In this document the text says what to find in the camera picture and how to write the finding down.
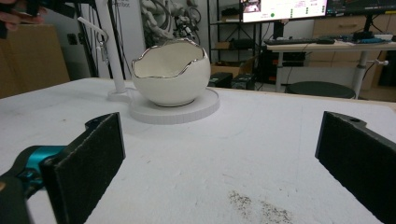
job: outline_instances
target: white desk leg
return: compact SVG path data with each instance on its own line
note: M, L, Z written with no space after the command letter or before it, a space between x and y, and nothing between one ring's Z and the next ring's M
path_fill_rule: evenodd
M363 82L364 74L366 73L366 64L369 52L362 51L361 58L359 59L359 64L355 70L355 76L353 77L353 90L356 93L356 99L359 97L361 92L361 83Z
M282 74L283 74L283 52L279 52L279 57L277 59L277 67L276 67L276 83L275 83L276 92L280 92Z

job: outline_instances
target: keyboard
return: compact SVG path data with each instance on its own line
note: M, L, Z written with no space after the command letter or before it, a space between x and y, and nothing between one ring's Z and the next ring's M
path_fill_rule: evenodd
M264 40L266 45L293 45L317 43L317 38Z

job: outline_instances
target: round white base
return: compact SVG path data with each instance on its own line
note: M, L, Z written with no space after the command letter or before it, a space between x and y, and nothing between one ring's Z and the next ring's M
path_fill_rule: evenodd
M130 113L134 119L149 124L180 124L206 118L219 109L219 95L210 89L187 105L155 105L138 91L131 92Z

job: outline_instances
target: floor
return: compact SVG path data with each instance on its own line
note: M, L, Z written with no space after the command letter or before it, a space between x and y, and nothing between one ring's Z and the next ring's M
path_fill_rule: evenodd
M257 82L256 91L275 92L275 85ZM396 103L396 87L374 87L368 91L361 91L360 99Z

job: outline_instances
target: white pole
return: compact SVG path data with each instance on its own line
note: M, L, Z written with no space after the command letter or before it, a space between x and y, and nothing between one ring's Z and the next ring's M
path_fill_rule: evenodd
M102 29L106 32L108 40L106 42L106 49L108 59L113 73L114 84L116 85L116 93L124 93L125 83L122 77L121 63L117 51L116 38L114 36L113 25L111 24L110 13L107 8L107 0L95 0L96 8L98 10L99 20L102 24Z

